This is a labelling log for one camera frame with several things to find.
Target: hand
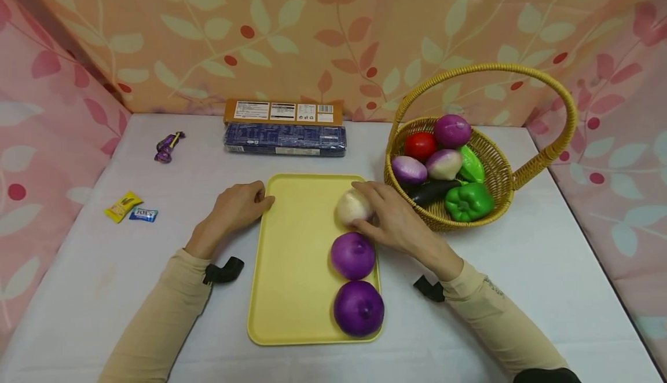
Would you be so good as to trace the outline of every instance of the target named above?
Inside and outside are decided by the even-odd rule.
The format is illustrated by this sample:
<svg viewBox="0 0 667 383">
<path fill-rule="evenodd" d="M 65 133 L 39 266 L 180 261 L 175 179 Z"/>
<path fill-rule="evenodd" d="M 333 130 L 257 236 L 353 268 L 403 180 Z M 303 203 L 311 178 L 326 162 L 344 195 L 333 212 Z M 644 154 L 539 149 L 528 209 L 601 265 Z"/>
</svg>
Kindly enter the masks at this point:
<svg viewBox="0 0 667 383">
<path fill-rule="evenodd" d="M 352 226 L 374 241 L 414 257 L 432 270 L 440 280 L 458 277 L 463 260 L 443 238 L 431 231 L 412 206 L 396 190 L 376 181 L 352 182 L 368 199 L 379 220 L 379 226 L 355 220 Z"/>
<path fill-rule="evenodd" d="M 225 235 L 249 226 L 271 208 L 276 198 L 264 193 L 264 184 L 258 180 L 219 194 L 209 216 L 195 227 L 185 251 L 209 260 Z"/>
</svg>

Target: candy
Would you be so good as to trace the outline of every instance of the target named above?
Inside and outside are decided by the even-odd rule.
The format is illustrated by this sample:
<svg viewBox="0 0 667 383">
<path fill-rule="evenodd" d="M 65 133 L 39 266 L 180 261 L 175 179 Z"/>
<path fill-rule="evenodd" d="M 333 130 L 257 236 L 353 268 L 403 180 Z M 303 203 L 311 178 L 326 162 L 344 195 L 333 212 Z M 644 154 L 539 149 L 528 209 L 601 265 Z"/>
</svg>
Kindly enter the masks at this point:
<svg viewBox="0 0 667 383">
<path fill-rule="evenodd" d="M 155 222 L 155 217 L 157 217 L 157 209 L 142 209 L 136 207 L 129 214 L 129 219 L 139 220 L 146 222 Z"/>
<path fill-rule="evenodd" d="M 164 140 L 157 143 L 155 149 L 157 149 L 157 154 L 155 154 L 155 162 L 160 163 L 170 163 L 171 162 L 171 152 L 174 150 L 174 147 L 181 138 L 185 138 L 185 133 L 182 131 L 176 132 L 176 134 L 169 134 Z"/>
<path fill-rule="evenodd" d="M 104 209 L 104 213 L 116 224 L 118 224 L 123 220 L 124 216 L 132 210 L 133 207 L 139 205 L 142 202 L 144 201 L 142 201 L 139 196 L 129 191 L 125 196 L 118 199 L 118 201 L 114 203 L 112 207 Z"/>
</svg>

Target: blue box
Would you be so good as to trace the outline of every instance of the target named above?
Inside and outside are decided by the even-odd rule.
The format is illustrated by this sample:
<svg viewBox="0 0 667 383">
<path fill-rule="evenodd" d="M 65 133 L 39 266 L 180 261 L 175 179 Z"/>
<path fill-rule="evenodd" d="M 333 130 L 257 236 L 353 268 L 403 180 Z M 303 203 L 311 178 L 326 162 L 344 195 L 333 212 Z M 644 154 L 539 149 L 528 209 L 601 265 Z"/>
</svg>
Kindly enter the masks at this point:
<svg viewBox="0 0 667 383">
<path fill-rule="evenodd" d="M 343 156 L 345 127 L 265 123 L 228 124 L 225 149 L 236 153 Z"/>
</svg>

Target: purple onion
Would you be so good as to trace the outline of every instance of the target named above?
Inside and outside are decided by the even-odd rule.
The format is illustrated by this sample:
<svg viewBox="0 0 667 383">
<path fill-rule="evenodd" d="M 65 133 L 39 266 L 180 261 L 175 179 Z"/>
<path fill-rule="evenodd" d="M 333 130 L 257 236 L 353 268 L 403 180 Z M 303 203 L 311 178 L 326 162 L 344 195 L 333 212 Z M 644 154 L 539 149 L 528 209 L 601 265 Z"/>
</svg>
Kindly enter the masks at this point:
<svg viewBox="0 0 667 383">
<path fill-rule="evenodd" d="M 391 160 L 391 170 L 396 180 L 402 184 L 420 185 L 426 181 L 426 167 L 417 159 L 407 155 L 397 155 Z"/>
<path fill-rule="evenodd" d="M 454 180 L 461 169 L 463 158 L 456 150 L 435 151 L 426 162 L 428 176 L 436 180 Z"/>
<path fill-rule="evenodd" d="M 377 331 L 384 320 L 384 302 L 368 282 L 345 283 L 333 301 L 333 318 L 347 335 L 363 338 Z"/>
<path fill-rule="evenodd" d="M 348 232 L 336 238 L 332 251 L 333 267 L 348 280 L 359 280 L 368 276 L 375 267 L 375 248 L 358 232 Z"/>
<path fill-rule="evenodd" d="M 472 128 L 459 115 L 449 114 L 436 121 L 433 135 L 443 147 L 459 148 L 470 141 Z"/>
</svg>

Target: basket handle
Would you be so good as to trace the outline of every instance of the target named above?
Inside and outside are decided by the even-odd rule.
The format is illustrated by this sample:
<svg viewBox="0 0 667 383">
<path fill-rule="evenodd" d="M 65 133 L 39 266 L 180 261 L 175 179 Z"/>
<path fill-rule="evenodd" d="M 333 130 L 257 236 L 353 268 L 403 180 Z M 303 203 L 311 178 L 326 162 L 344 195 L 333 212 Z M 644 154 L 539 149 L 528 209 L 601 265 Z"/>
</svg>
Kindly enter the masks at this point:
<svg viewBox="0 0 667 383">
<path fill-rule="evenodd" d="M 531 158 L 526 164 L 522 165 L 517 171 L 513 173 L 513 184 L 514 190 L 518 190 L 521 186 L 527 184 L 531 178 L 539 174 L 546 167 L 548 167 L 563 151 L 565 151 L 567 145 L 570 143 L 570 140 L 574 136 L 574 131 L 577 127 L 577 109 L 574 103 L 570 92 L 560 84 L 559 81 L 553 79 L 552 76 L 549 76 L 545 72 L 536 70 L 535 68 L 525 67 L 521 64 L 510 64 L 510 63 L 486 63 L 486 64 L 473 64 L 471 66 L 453 68 L 452 70 L 440 73 L 439 75 L 433 76 L 430 79 L 424 81 L 421 85 L 413 89 L 408 96 L 403 98 L 403 102 L 396 110 L 396 115 L 394 117 L 394 123 L 391 125 L 391 131 L 389 133 L 389 141 L 387 143 L 387 155 L 391 153 L 391 145 L 394 142 L 396 137 L 396 131 L 398 131 L 398 125 L 402 122 L 405 112 L 408 111 L 408 108 L 412 103 L 420 97 L 420 95 L 426 90 L 431 89 L 435 85 L 442 83 L 445 80 L 452 79 L 460 75 L 467 75 L 468 73 L 475 73 L 480 71 L 507 71 L 514 73 L 521 73 L 522 75 L 533 77 L 539 81 L 543 81 L 553 90 L 556 90 L 556 93 L 563 99 L 565 103 L 565 110 L 567 111 L 567 119 L 565 122 L 565 127 L 560 133 L 560 136 L 556 138 L 550 145 L 544 147 L 543 150 L 534 158 Z"/>
</svg>

